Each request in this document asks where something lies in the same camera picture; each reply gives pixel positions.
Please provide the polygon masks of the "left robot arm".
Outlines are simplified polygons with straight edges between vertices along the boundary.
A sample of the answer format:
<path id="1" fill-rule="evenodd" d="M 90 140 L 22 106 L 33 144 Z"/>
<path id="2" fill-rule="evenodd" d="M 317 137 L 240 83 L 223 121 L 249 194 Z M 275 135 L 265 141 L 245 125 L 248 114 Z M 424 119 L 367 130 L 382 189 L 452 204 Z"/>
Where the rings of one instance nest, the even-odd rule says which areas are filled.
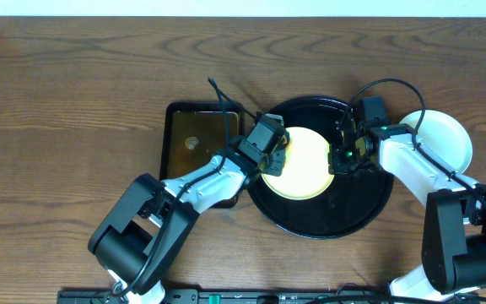
<path id="1" fill-rule="evenodd" d="M 198 217 L 268 172 L 288 145 L 287 132 L 235 137 L 185 176 L 163 181 L 150 174 L 137 177 L 88 242 L 116 281 L 111 296 L 131 303 L 161 302 L 160 281 Z"/>

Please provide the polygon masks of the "yellow plate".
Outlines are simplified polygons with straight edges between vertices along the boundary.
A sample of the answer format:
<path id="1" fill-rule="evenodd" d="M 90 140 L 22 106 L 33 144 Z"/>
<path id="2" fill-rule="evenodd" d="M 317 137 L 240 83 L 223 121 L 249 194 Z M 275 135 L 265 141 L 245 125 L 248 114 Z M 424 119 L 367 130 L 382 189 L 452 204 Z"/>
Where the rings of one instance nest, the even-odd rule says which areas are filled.
<path id="1" fill-rule="evenodd" d="M 293 143 L 286 155 L 282 175 L 262 174 L 262 180 L 283 198 L 314 198 L 323 193 L 334 178 L 328 171 L 329 143 L 309 128 L 289 127 L 287 131 Z"/>

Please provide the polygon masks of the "light blue plate front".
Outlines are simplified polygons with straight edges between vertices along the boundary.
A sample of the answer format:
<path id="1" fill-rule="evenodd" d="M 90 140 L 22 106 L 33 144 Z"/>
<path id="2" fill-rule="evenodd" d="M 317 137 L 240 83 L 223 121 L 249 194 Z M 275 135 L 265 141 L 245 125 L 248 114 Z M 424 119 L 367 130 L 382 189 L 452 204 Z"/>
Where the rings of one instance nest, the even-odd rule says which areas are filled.
<path id="1" fill-rule="evenodd" d="M 426 110 L 418 136 L 457 172 L 464 173 L 469 167 L 473 157 L 472 140 L 455 118 L 441 111 Z"/>

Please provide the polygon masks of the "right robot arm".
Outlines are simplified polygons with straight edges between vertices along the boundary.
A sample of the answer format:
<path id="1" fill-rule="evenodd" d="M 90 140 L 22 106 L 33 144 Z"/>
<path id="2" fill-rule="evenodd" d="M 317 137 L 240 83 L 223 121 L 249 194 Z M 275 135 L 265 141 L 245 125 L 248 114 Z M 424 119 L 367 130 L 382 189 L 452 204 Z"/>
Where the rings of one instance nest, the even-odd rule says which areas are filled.
<path id="1" fill-rule="evenodd" d="M 456 172 L 407 124 L 347 127 L 328 161 L 335 175 L 393 175 L 425 208 L 422 263 L 391 282 L 392 295 L 446 301 L 486 287 L 486 184 Z"/>

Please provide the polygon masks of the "orange green sponge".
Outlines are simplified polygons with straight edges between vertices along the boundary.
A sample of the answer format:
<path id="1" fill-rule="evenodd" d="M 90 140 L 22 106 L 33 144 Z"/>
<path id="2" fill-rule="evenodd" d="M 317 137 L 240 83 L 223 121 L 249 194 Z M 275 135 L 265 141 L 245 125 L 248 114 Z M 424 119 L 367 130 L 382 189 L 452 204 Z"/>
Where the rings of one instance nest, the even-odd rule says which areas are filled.
<path id="1" fill-rule="evenodd" d="M 288 141 L 288 143 L 286 143 L 286 146 L 284 147 L 284 153 L 285 153 L 286 155 L 288 154 L 288 152 L 289 152 L 289 150 L 290 150 L 290 147 L 291 147 L 292 143 L 293 143 L 293 140 L 292 140 L 292 139 L 290 139 L 290 140 Z"/>

